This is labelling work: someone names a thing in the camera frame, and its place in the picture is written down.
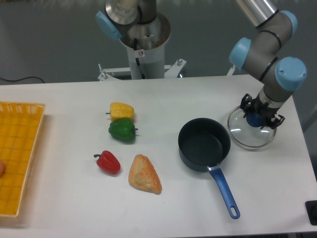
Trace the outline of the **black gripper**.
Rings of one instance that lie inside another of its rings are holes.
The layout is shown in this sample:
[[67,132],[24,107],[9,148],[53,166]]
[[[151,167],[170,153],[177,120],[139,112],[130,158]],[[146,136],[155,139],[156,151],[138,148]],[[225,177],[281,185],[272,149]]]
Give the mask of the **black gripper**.
[[284,116],[276,114],[277,108],[273,108],[268,102],[262,103],[259,96],[253,99],[250,94],[246,94],[241,100],[240,109],[244,112],[243,118],[250,114],[252,120],[262,119],[261,129],[276,129],[285,120]]

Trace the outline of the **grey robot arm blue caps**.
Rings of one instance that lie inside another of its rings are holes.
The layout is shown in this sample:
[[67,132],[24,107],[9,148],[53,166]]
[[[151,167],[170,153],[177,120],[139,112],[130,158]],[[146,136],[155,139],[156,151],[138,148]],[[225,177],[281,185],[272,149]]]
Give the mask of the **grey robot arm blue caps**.
[[[297,18],[288,11],[278,10],[269,0],[237,3],[258,34],[252,40],[240,39],[229,60],[264,85],[256,98],[246,95],[240,107],[250,126],[275,129],[284,121],[277,111],[301,87],[307,75],[300,59],[276,56],[295,33]],[[105,34],[126,47],[133,79],[173,78],[180,72],[180,61],[165,69],[164,47],[170,38],[171,26],[167,18],[158,13],[156,1],[109,0],[95,18]]]

